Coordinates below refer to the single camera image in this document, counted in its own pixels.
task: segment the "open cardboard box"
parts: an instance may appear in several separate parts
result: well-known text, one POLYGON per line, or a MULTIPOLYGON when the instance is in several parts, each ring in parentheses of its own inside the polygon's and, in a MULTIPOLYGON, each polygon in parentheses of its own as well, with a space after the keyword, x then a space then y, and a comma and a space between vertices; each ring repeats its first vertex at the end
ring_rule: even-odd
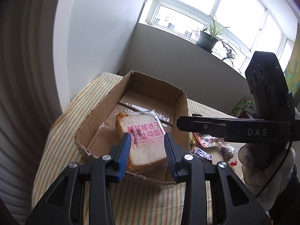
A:
MULTIPOLYGON (((165 81, 132 71, 85 118, 75 135, 79 152, 89 161, 109 153, 110 148, 120 142, 115 129, 116 115, 148 110, 155 110, 165 132, 171 132, 175 143, 188 152, 188 133, 176 126, 180 116, 188 116, 185 93, 165 81)), ((125 178, 159 189, 176 184, 167 164, 142 175, 126 172, 125 178)))

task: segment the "white glove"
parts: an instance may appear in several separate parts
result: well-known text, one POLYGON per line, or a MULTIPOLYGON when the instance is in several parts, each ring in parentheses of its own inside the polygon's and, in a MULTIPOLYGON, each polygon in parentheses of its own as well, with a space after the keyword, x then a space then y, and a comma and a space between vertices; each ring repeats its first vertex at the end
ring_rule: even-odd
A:
MULTIPOLYGON (((299 119, 300 114, 296 108, 295 111, 295 118, 299 119)), ((273 163, 267 169, 261 170, 258 169, 255 165, 254 157, 250 151, 252 149, 251 145, 253 144, 245 144, 243 147, 241 147, 238 152, 238 158, 243 164, 241 168, 243 171, 245 184, 247 185, 249 190, 254 195, 256 195, 279 166, 286 153, 286 149, 277 157, 277 159, 273 161, 273 163)), ((257 198, 258 202, 261 204, 265 211, 269 211, 272 208, 277 196, 280 195, 287 187, 292 175, 294 161, 295 152, 293 149, 291 149, 278 173, 275 175, 268 187, 266 187, 262 194, 257 198)))

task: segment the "plant pot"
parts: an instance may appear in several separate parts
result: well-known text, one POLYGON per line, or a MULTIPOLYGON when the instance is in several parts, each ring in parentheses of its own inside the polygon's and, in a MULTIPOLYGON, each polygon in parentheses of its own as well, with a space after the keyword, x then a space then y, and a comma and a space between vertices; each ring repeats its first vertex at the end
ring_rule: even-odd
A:
POLYGON ((215 44, 217 43, 217 39, 216 38, 212 38, 211 35, 202 32, 199 35, 199 39, 196 42, 197 46, 200 46, 201 48, 203 48, 204 50, 212 53, 212 49, 215 46, 215 44))

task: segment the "dark sleeve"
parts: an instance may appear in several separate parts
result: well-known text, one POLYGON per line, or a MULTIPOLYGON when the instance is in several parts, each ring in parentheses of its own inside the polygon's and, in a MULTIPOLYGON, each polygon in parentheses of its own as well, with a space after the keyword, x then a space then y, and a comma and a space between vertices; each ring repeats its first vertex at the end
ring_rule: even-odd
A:
POLYGON ((269 211, 273 225, 295 224, 300 221, 300 184, 296 165, 286 189, 277 197, 269 211))

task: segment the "metal bolt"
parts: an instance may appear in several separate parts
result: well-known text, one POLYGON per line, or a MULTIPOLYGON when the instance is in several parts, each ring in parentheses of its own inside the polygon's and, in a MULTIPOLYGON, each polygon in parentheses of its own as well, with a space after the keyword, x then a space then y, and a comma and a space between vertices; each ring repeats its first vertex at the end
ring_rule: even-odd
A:
POLYGON ((75 167, 77 167, 77 163, 76 162, 71 162, 69 164, 69 168, 75 168, 75 167))
POLYGON ((103 157, 102 157, 102 159, 104 160, 104 161, 108 161, 108 160, 110 160, 112 157, 110 156, 110 155, 104 155, 103 157))
POLYGON ((189 154, 187 154, 187 155, 185 155, 184 156, 184 159, 186 159, 186 160, 192 160, 193 159, 193 156, 192 155, 189 155, 189 154))
POLYGON ((225 167, 227 167, 227 163, 226 162, 219 162, 219 167, 225 168, 225 167))

